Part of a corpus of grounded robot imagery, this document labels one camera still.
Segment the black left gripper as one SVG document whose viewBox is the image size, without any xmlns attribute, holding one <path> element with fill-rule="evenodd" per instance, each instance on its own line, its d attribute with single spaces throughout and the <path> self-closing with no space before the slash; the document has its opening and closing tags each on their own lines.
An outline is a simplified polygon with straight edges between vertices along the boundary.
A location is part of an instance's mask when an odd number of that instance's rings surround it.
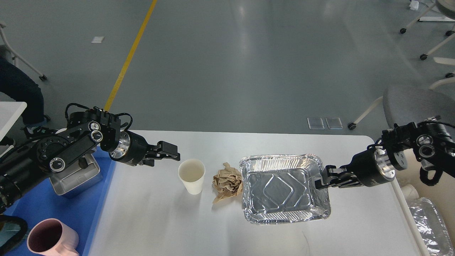
<svg viewBox="0 0 455 256">
<path fill-rule="evenodd" d="M 156 145 L 147 143 L 143 136 L 131 131 L 122 131 L 117 147 L 109 153 L 110 159 L 130 166 L 155 166 L 155 160 L 173 159 L 180 161 L 181 155 L 174 144 L 158 141 Z"/>
</svg>

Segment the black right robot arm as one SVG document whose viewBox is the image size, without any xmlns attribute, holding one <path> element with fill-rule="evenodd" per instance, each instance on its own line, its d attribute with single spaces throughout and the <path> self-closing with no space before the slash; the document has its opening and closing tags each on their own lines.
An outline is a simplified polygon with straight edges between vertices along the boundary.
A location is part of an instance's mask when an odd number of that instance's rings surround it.
<svg viewBox="0 0 455 256">
<path fill-rule="evenodd" d="M 421 163 L 420 180 L 427 186 L 436 185 L 442 174 L 454 177 L 454 141 L 446 128 L 454 125 L 438 121 L 438 117 L 420 123 L 408 123 L 382 131 L 382 136 L 367 149 L 352 157 L 349 164 L 327 165 L 315 188 L 373 187 L 392 182 L 396 172 L 406 170 L 404 151 L 411 149 Z"/>
</svg>

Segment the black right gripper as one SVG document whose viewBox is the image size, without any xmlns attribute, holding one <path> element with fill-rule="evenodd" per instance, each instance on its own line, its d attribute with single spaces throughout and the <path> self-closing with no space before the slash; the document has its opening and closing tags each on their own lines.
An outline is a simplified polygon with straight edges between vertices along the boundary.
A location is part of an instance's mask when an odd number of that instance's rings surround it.
<svg viewBox="0 0 455 256">
<path fill-rule="evenodd" d="M 326 165 L 321 171 L 321 177 L 335 179 L 323 183 L 323 179 L 319 178 L 314 180 L 314 185 L 318 190 L 330 187 L 353 188 L 363 185 L 373 187 L 393 181 L 395 175 L 396 169 L 391 164 L 386 150 L 370 148 L 354 155 L 349 164 L 340 167 Z"/>
</svg>

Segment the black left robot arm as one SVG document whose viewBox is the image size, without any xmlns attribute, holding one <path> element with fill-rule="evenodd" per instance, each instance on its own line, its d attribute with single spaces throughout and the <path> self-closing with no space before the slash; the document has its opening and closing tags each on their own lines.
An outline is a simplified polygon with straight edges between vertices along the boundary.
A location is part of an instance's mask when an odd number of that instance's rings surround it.
<svg viewBox="0 0 455 256">
<path fill-rule="evenodd" d="M 1 156 L 2 213 L 46 178 L 63 172 L 97 146 L 109 153 L 113 161 L 130 166 L 153 167 L 155 160 L 181 159 L 176 145 L 165 141 L 151 145 L 143 136 L 130 131 L 132 121 L 121 121 L 128 113 L 113 114 L 78 103 L 68 104 L 71 106 L 82 111 L 71 114 L 65 111 L 66 130 L 28 139 Z"/>
</svg>

